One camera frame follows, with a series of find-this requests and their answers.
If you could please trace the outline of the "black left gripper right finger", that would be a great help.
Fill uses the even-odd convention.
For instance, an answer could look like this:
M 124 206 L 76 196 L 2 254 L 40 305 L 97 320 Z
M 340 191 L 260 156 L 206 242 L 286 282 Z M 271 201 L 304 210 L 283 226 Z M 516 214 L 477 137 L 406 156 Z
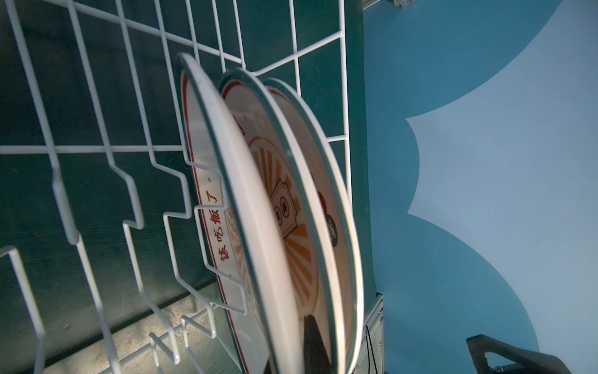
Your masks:
M 572 373 L 565 363 L 554 355 L 517 348 L 487 335 L 479 334 L 467 338 L 466 342 L 478 373 Z M 505 358 L 512 364 L 491 367 L 488 364 L 487 353 Z

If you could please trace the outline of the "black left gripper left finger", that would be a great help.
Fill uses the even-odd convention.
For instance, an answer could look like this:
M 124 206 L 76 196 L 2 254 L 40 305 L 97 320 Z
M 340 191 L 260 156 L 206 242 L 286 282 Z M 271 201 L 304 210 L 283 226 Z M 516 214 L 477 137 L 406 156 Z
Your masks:
M 316 319 L 312 315 L 307 315 L 304 319 L 303 352 L 306 374 L 330 374 L 332 372 Z

